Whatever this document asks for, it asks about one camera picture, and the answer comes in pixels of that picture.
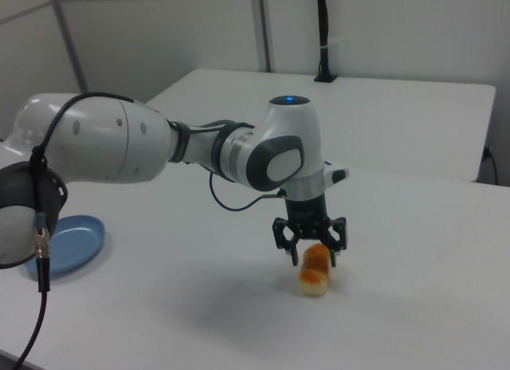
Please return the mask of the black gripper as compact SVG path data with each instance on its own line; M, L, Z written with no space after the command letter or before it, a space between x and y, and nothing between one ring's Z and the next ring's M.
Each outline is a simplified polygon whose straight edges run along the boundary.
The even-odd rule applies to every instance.
M330 263L336 267L336 257L347 249L347 219L330 219L327 213L325 194L305 201L285 201L288 220L275 218L272 225L277 249L284 250L297 266L299 254L297 243L303 240L320 240L329 250ZM287 238L284 230L292 232Z

